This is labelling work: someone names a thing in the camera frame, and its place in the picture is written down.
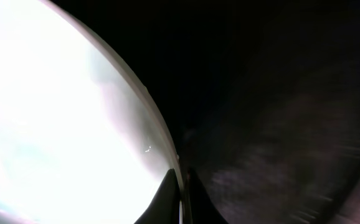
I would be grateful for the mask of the mint green plate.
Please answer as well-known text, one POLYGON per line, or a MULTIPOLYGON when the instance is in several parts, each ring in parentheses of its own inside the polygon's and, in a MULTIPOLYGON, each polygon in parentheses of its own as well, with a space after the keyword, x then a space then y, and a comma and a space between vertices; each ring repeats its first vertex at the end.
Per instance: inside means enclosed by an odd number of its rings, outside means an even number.
POLYGON ((50 1, 0 1, 0 223, 135 223, 167 171, 184 189, 146 87, 50 1))

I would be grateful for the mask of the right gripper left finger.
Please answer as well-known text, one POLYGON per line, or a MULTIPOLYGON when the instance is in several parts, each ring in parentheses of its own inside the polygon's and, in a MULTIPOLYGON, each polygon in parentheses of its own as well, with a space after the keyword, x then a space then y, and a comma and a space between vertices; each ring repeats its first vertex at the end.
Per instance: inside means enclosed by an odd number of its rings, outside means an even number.
POLYGON ((135 224, 179 224, 180 199, 176 173, 170 169, 150 205, 135 224))

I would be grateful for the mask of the round black tray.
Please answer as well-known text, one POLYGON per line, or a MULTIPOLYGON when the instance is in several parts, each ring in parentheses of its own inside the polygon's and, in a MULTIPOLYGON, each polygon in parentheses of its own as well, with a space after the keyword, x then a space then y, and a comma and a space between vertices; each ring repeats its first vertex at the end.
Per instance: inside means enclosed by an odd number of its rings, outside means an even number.
POLYGON ((360 1, 59 1, 156 102, 227 223, 360 223, 360 1))

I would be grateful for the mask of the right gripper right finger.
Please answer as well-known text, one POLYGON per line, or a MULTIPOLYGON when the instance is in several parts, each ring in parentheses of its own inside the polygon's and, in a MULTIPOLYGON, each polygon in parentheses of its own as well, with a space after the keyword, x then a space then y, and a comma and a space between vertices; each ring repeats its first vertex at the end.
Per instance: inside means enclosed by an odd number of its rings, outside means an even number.
POLYGON ((187 171, 186 190, 191 208, 193 224, 227 224, 212 203, 206 188, 198 177, 196 171, 189 168, 187 171))

